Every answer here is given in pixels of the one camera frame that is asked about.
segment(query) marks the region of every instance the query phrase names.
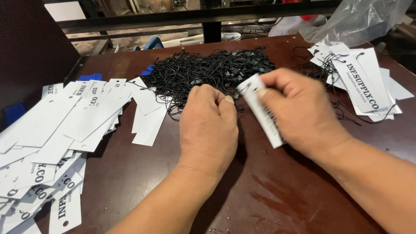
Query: wooden table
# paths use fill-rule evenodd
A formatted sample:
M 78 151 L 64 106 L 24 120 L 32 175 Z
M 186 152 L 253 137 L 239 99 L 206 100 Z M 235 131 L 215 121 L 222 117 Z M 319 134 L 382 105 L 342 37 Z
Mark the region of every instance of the wooden table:
M 189 52 L 209 55 L 215 49 L 236 51 L 265 46 L 265 52 L 278 67 L 294 67 L 292 50 L 310 46 L 299 35 L 187 46 Z M 155 59 L 165 59 L 181 47 L 119 52 L 90 56 L 77 74 L 103 74 L 104 80 L 131 80 Z M 391 77 L 416 93 L 415 75 L 378 53 L 381 67 Z M 351 105 L 343 93 L 342 99 Z M 239 147 L 234 161 L 211 198 L 199 211 L 193 234 L 379 234 L 386 233 L 319 166 L 290 147 L 272 149 L 262 128 L 245 101 L 238 114 Z M 379 149 L 390 148 L 400 157 L 416 152 L 416 98 L 398 101 L 403 110 L 395 120 L 357 126 L 342 124 L 358 139 Z M 132 210 L 175 167 L 181 154 L 179 124 L 165 117 L 153 147 L 132 144 L 135 102 L 127 104 L 121 125 L 105 137 L 99 149 L 87 160 L 81 195 L 82 224 L 67 232 L 102 234 Z M 48 233 L 47 208 L 36 216 L 39 227 Z

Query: right hand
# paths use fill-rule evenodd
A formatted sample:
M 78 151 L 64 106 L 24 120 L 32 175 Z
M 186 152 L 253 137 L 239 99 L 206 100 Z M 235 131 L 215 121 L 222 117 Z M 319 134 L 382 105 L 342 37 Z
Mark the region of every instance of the right hand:
M 323 85 L 292 70 L 280 68 L 260 76 L 269 88 L 258 91 L 274 114 L 283 138 L 312 160 L 351 139 L 335 117 Z

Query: red object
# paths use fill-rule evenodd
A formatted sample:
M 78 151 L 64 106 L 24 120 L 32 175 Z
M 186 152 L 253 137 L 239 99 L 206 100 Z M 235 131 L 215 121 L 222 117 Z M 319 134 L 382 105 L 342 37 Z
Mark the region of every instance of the red object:
M 299 0 L 282 0 L 283 3 L 296 3 L 299 2 Z M 313 17 L 315 17 L 317 15 L 300 15 L 300 17 L 304 20 L 304 21 L 309 21 L 310 19 L 312 19 Z

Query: fingernail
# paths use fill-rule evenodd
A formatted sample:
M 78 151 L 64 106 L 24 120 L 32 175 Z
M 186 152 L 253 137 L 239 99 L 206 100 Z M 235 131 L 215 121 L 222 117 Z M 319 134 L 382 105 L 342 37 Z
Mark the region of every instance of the fingernail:
M 257 96 L 261 99 L 267 92 L 266 88 L 261 88 L 259 91 L 257 91 Z
M 225 97 L 225 100 L 226 100 L 227 102 L 231 102 L 231 103 L 233 103 L 233 104 L 234 104 L 234 100 L 233 100 L 233 98 L 232 98 L 231 96 L 229 96 L 229 95 L 227 95 L 227 96 Z

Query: forearm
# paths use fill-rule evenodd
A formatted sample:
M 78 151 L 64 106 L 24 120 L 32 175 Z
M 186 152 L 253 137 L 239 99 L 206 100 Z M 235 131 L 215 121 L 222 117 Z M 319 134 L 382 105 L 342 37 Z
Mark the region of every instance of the forearm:
M 217 179 L 175 169 L 107 234 L 185 234 Z
M 384 229 L 416 230 L 416 165 L 352 139 L 315 160 Z

